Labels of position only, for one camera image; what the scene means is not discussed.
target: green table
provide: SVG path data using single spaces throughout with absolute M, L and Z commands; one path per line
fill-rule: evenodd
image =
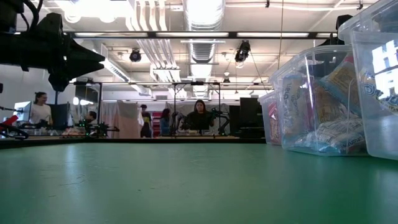
M 398 162 L 265 144 L 0 150 L 0 223 L 398 223 Z

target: black shirt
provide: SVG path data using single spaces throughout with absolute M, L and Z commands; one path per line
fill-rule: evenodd
M 211 124 L 211 114 L 209 112 L 188 114 L 188 123 L 191 130 L 209 130 Z
M 144 120 L 144 126 L 142 127 L 142 129 L 144 129 L 144 130 L 150 130 L 149 123 L 152 121 L 152 118 L 151 118 L 151 116 L 150 116 L 150 113 L 148 113 L 148 112 L 142 112 L 141 115 L 142 115 L 142 118 L 143 118 L 143 120 Z

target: white shirt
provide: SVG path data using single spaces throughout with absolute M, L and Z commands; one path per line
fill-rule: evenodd
M 37 124 L 40 120 L 45 120 L 50 122 L 51 108 L 49 105 L 39 106 L 37 104 L 32 104 L 30 109 L 30 122 L 32 124 Z

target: long dark hair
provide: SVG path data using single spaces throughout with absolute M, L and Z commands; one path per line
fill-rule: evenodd
M 170 119 L 170 109 L 164 109 L 160 118 Z
M 194 107 L 193 111 L 196 112 L 196 113 L 198 112 L 198 109 L 197 109 L 197 104 L 198 103 L 201 103 L 203 105 L 203 112 L 206 113 L 207 112 L 206 104 L 205 104 L 205 102 L 203 100 L 197 100 L 197 102 L 195 103 L 195 107 Z
M 44 92 L 37 92 L 37 93 L 35 93 L 35 101 L 34 101 L 33 103 L 34 103 L 34 104 L 37 104 L 37 102 L 39 102 L 39 101 L 38 101 L 38 98 L 42 97 L 43 95 L 46 95 L 46 93 L 44 93 Z

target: clear plastic container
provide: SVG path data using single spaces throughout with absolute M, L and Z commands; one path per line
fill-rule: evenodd
M 366 153 L 351 46 L 305 50 L 271 76 L 282 147 L 323 156 Z
M 268 144 L 280 145 L 280 126 L 277 112 L 275 92 L 268 93 L 258 99 L 262 107 L 262 118 Z
M 352 41 L 368 153 L 398 160 L 398 34 L 354 32 Z
M 338 38 L 350 44 L 353 31 L 398 33 L 398 1 L 380 0 L 369 6 L 339 27 Z

